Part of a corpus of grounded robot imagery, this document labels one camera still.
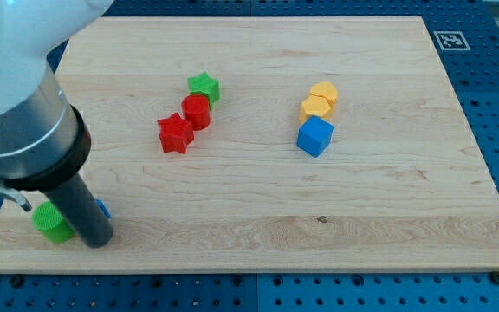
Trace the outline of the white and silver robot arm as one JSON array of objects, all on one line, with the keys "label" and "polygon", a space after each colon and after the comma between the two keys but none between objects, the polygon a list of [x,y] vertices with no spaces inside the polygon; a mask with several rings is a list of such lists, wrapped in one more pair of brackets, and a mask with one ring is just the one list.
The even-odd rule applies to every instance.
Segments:
[{"label": "white and silver robot arm", "polygon": [[0,0],[0,185],[52,189],[82,167],[91,138],[48,64],[49,52],[113,0]]}]

